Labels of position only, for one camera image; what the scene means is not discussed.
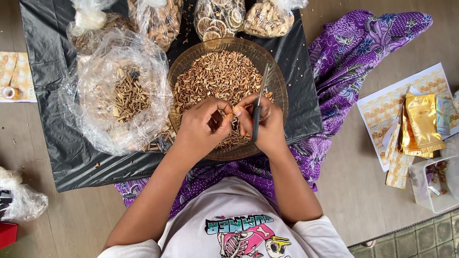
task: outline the scissor blade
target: scissor blade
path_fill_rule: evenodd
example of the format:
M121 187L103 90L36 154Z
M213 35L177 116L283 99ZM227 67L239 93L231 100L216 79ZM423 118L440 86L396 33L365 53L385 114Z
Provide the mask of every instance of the scissor blade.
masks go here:
M266 64L266 67L265 67L264 73L263 73L263 78L261 79L260 94L258 95L257 106L260 105L261 96L263 96L264 87L266 86L266 79L268 77L268 72L269 72L269 64Z

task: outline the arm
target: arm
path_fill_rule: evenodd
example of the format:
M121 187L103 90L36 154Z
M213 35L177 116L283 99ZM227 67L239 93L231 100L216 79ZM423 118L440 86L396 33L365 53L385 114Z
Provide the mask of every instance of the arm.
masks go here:
M221 118L218 109L228 115ZM210 97L183 115L176 141L108 236L104 250L161 238L187 172L230 134L231 112L228 102Z
M257 96L258 93L249 95L234 107L233 113L239 119L242 135L252 133L251 104ZM286 223L320 218L323 212L319 201L285 142L280 107L265 97L260 105L262 120L255 144L269 158L280 215Z

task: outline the scissors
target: scissors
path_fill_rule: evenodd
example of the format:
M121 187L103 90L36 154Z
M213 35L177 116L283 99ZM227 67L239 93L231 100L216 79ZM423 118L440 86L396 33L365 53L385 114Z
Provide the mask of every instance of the scissors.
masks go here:
M260 125L260 113L261 113L260 101L261 101L261 97L263 96L264 87L266 86L265 83L266 83L266 78L268 77L268 72L269 72L269 67L268 67L268 64L266 64L266 68L264 69L264 73L263 73L263 78L261 79L260 94L258 95L258 98L256 98L252 103L253 131L252 131L252 134L250 135L251 141L257 140L258 127Z

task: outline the purple batik cloth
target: purple batik cloth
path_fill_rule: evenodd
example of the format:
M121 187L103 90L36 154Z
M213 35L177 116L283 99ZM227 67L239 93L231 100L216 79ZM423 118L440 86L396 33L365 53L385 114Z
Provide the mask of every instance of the purple batik cloth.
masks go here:
M383 14L375 17L365 10L352 11L324 26L309 46L312 72L319 98L324 131L290 146L304 179L314 191L320 163L340 129L351 106L357 102L365 76L387 55L419 36L432 25L432 17L420 12ZM275 198L274 184L265 155L188 172L175 198L169 218L202 191L223 177L235 175L262 194ZM148 179L115 184L127 207Z

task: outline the person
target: person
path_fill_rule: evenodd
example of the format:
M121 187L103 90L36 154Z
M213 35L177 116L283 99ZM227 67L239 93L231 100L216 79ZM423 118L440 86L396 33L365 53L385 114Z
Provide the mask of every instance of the person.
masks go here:
M183 114L175 143L110 233L99 258L353 257L289 151L281 109L265 97L255 144L269 158L276 200L230 176L168 221L185 175L231 133L234 115L241 135L252 132L250 113L257 96L234 108L209 97Z

